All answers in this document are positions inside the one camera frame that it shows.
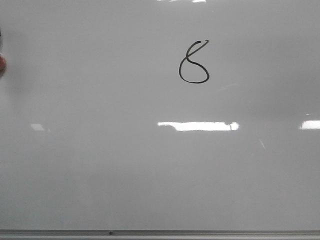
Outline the reddish hand at edge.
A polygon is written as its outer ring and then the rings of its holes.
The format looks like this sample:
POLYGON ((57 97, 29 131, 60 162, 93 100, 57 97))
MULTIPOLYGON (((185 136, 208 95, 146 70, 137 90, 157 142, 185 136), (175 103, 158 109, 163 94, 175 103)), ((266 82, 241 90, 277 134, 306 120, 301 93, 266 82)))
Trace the reddish hand at edge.
POLYGON ((0 53, 0 75, 2 76, 7 68, 7 60, 2 53, 0 53))

